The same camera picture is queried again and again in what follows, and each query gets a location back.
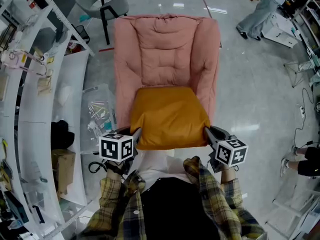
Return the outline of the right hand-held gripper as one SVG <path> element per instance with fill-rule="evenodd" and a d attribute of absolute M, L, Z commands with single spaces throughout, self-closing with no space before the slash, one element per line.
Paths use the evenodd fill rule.
<path fill-rule="evenodd" d="M 204 128 L 208 145 L 212 148 L 209 163 L 215 173 L 224 167 L 235 167 L 245 162 L 249 146 L 237 139 L 234 134 L 211 125 Z"/>

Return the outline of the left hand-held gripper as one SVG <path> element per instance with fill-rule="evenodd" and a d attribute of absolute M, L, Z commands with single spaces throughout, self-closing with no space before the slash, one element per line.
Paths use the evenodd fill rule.
<path fill-rule="evenodd" d="M 135 156 L 136 146 L 142 133 L 138 128 L 131 136 L 130 126 L 113 130 L 98 138 L 99 157 L 108 162 L 122 164 L 122 175 L 128 175 Z"/>

